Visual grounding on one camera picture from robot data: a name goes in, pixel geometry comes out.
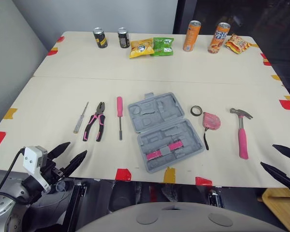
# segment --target screwdriver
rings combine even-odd
[[[117,117],[119,117],[119,140],[122,140],[122,130],[121,130],[122,97],[117,97]]]
[[[86,104],[86,106],[85,106],[85,109],[84,109],[83,113],[80,115],[80,117],[79,117],[79,119],[78,119],[78,121],[77,121],[77,124],[76,124],[76,126],[75,126],[75,128],[74,128],[73,133],[75,133],[75,134],[78,133],[79,128],[81,127],[81,124],[82,124],[82,121],[83,121],[84,114],[85,114],[85,111],[86,111],[86,109],[87,109],[88,103],[89,103],[89,102],[87,101],[87,104]]]

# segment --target white wall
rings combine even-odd
[[[46,52],[12,0],[0,0],[0,121]]]
[[[65,31],[172,34],[177,0],[13,0],[49,50]]]

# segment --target tool case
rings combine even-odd
[[[154,173],[204,151],[204,145],[173,93],[128,106],[145,167]]]

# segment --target chip bag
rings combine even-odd
[[[231,38],[226,42],[226,46],[237,54],[241,54],[247,50],[251,44],[243,40],[238,35],[233,34]]]
[[[171,48],[174,38],[154,37],[154,54],[151,56],[171,56],[173,50]]]
[[[131,41],[130,45],[131,45],[130,58],[154,53],[153,38],[146,40]]]

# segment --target pliers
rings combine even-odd
[[[273,145],[281,154],[290,158],[290,148],[282,145]],[[261,162],[262,167],[276,180],[290,189],[290,178],[281,170],[269,164]]]
[[[105,110],[105,104],[104,104],[104,102],[100,102],[98,107],[97,107],[96,113],[94,115],[90,116],[90,120],[89,120],[89,122],[86,126],[86,129],[85,129],[85,132],[84,132],[83,141],[88,140],[90,128],[91,128],[92,124],[96,121],[96,119],[98,118],[100,127],[99,127],[99,132],[98,132],[96,141],[100,142],[102,135],[103,135],[103,130],[104,130],[104,120],[105,120],[105,116],[103,114],[104,110]]]

